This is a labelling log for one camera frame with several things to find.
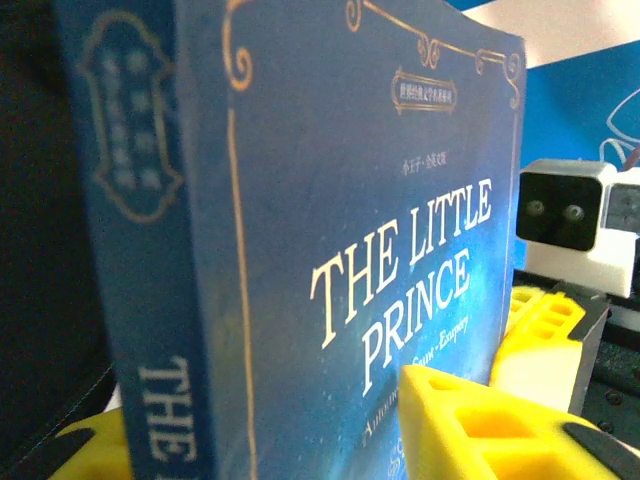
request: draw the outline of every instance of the black robot face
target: black robot face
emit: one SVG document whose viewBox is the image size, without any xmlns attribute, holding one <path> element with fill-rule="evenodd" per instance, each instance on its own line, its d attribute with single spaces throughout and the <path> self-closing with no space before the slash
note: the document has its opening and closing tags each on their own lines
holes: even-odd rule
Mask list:
<svg viewBox="0 0 640 480">
<path fill-rule="evenodd" d="M 596 241 L 603 186 L 596 178 L 523 172 L 516 235 L 589 251 Z"/>
</svg>

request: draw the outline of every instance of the black bag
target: black bag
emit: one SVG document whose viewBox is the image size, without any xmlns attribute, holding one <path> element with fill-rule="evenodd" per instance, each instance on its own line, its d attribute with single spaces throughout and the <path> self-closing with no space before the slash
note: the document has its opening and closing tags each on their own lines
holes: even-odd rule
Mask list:
<svg viewBox="0 0 640 480">
<path fill-rule="evenodd" d="M 5 478 L 60 429 L 100 413 L 115 381 L 51 5 L 0 0 L 0 15 L 0 478 Z"/>
</svg>

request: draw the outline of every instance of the yellow 3d-printed bracket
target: yellow 3d-printed bracket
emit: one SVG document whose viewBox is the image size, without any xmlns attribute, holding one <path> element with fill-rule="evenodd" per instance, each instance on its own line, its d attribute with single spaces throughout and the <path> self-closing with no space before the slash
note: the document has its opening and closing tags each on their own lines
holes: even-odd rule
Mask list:
<svg viewBox="0 0 640 480">
<path fill-rule="evenodd" d="M 91 430 L 93 436 L 50 477 L 50 480 L 133 479 L 121 409 L 74 423 L 56 437 L 60 438 L 81 430 Z"/>
<path fill-rule="evenodd" d="M 514 288 L 509 331 L 496 353 L 489 385 L 569 411 L 583 358 L 583 337 L 572 332 L 580 330 L 576 327 L 585 313 L 564 293 Z"/>
<path fill-rule="evenodd" d="M 429 367 L 403 367 L 398 408 L 410 480 L 630 480 L 640 472 L 636 456 L 582 418 Z"/>
<path fill-rule="evenodd" d="M 518 286 L 511 290 L 511 305 L 509 307 L 509 317 L 507 328 L 504 334 L 507 335 L 517 325 L 529 311 L 536 306 L 538 301 L 545 295 L 545 291 L 537 287 Z"/>
</svg>

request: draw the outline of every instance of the gold ornamental border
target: gold ornamental border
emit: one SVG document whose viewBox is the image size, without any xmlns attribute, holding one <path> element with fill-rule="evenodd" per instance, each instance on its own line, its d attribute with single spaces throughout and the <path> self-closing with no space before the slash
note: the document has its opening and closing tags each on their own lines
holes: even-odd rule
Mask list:
<svg viewBox="0 0 640 480">
<path fill-rule="evenodd" d="M 253 61 L 251 59 L 251 53 L 244 47 L 233 46 L 233 15 L 235 11 L 244 4 L 253 2 L 253 0 L 227 0 L 226 10 L 222 24 L 222 53 L 224 60 L 225 72 L 230 86 L 236 92 L 245 92 L 251 86 L 253 82 Z M 510 99 L 510 106 L 513 110 L 516 110 L 521 103 L 522 93 L 520 87 L 517 84 L 517 80 L 522 73 L 522 59 L 517 53 L 512 53 L 510 56 L 492 50 L 480 49 L 477 52 L 465 50 L 455 45 L 443 42 L 437 38 L 429 39 L 429 36 L 403 22 L 402 20 L 394 17 L 390 13 L 381 9 L 370 0 L 348 0 L 346 3 L 346 21 L 347 26 L 352 32 L 357 32 L 362 23 L 362 12 L 366 8 L 377 15 L 386 18 L 398 27 L 414 33 L 418 37 L 417 49 L 420 55 L 420 61 L 424 67 L 436 70 L 438 68 L 438 61 L 440 60 L 441 49 L 448 50 L 460 55 L 464 55 L 474 59 L 475 69 L 478 75 L 482 75 L 484 72 L 484 66 L 486 63 L 493 63 L 502 66 L 505 79 L 511 85 L 514 90 L 514 95 Z M 235 109 L 230 107 L 227 110 L 227 142 L 229 152 L 229 162 L 231 168 L 231 183 L 232 183 L 232 195 L 234 204 L 234 215 L 236 221 L 236 241 L 237 241 L 237 255 L 238 255 L 238 270 L 239 270 L 239 283 L 240 283 L 240 296 L 242 307 L 242 324 L 244 335 L 244 367 L 245 367 L 245 380 L 247 390 L 247 440 L 249 446 L 249 478 L 250 480 L 258 480 L 258 454 L 256 443 L 256 431 L 255 431 L 255 391 L 254 391 L 254 379 L 253 379 L 253 360 L 252 360 L 252 340 L 251 340 L 251 310 L 249 299 L 249 280 L 248 280 L 248 267 L 246 258 L 246 241 L 245 241 L 245 227 L 244 216 L 242 209 L 242 194 L 240 190 L 240 178 L 238 169 L 238 152 L 236 143 L 236 112 Z M 513 120 L 513 138 L 512 138 L 512 155 L 511 155 L 511 183 L 509 187 L 509 196 L 513 198 L 514 190 L 514 173 L 516 168 L 516 144 L 517 144 L 517 132 L 518 132 L 518 114 L 514 114 Z M 509 208 L 510 224 L 512 217 L 513 205 Z M 505 271 L 504 271 L 504 285 L 503 291 L 503 313 L 504 313 L 504 300 L 506 298 L 506 286 L 507 286 L 507 260 L 509 256 L 509 237 L 507 236 L 507 247 L 505 253 Z"/>
<path fill-rule="evenodd" d="M 437 38 L 430 39 L 429 36 L 422 30 L 419 30 L 409 25 L 408 23 L 394 17 L 389 12 L 372 3 L 370 0 L 347 1 L 345 14 L 347 26 L 352 32 L 357 32 L 360 29 L 360 25 L 362 24 L 363 9 L 370 10 L 373 13 L 389 20 L 394 25 L 416 35 L 418 37 L 418 54 L 420 55 L 420 62 L 424 67 L 431 68 L 432 70 L 436 70 L 438 68 L 441 49 L 449 50 L 451 52 L 473 58 L 475 61 L 476 73 L 478 75 L 483 74 L 485 62 L 502 65 L 504 76 L 509 85 L 511 85 L 514 90 L 514 95 L 511 98 L 509 104 L 514 110 L 518 108 L 518 106 L 520 106 L 522 94 L 520 92 L 520 87 L 516 83 L 516 80 L 522 73 L 522 59 L 517 53 L 512 53 L 509 57 L 507 57 L 503 53 L 494 52 L 492 50 L 487 50 L 484 48 L 481 48 L 477 52 L 472 52 L 470 50 L 456 47 L 455 45 L 452 45 L 450 43 L 443 42 L 442 40 L 439 40 Z"/>
<path fill-rule="evenodd" d="M 129 207 L 125 197 L 118 193 L 106 179 L 106 176 L 111 169 L 111 152 L 109 149 L 109 142 L 107 140 L 105 115 L 102 111 L 102 104 L 100 101 L 100 87 L 98 85 L 96 75 L 89 68 L 89 62 L 91 61 L 91 55 L 100 46 L 100 43 L 102 42 L 102 39 L 109 27 L 118 22 L 126 23 L 135 28 L 142 40 L 151 48 L 156 58 L 160 60 L 163 66 L 163 68 L 160 68 L 151 76 L 151 98 L 153 105 L 154 127 L 158 138 L 157 147 L 160 156 L 160 163 L 164 173 L 171 177 L 172 181 L 160 199 L 158 208 L 149 215 L 136 213 L 131 207 Z M 89 84 L 92 116 L 96 126 L 96 136 L 98 140 L 98 148 L 100 150 L 100 163 L 98 165 L 98 169 L 93 175 L 94 181 L 103 188 L 107 197 L 118 207 L 118 210 L 120 210 L 120 212 L 132 222 L 139 224 L 150 224 L 156 222 L 175 201 L 176 192 L 184 183 L 182 176 L 171 167 L 169 161 L 167 135 L 163 117 L 164 107 L 161 84 L 165 78 L 173 74 L 174 68 L 171 60 L 162 51 L 158 38 L 149 32 L 142 20 L 127 11 L 112 10 L 100 15 L 94 23 L 91 35 L 87 39 L 84 47 L 82 60 L 77 65 L 77 68 Z"/>
</svg>

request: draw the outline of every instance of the book spine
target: book spine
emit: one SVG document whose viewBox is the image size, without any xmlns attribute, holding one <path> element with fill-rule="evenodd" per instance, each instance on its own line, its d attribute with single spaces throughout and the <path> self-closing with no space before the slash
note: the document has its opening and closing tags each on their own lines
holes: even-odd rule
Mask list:
<svg viewBox="0 0 640 480">
<path fill-rule="evenodd" d="M 133 473 L 212 479 L 173 2 L 57 0 L 56 13 Z"/>
</svg>

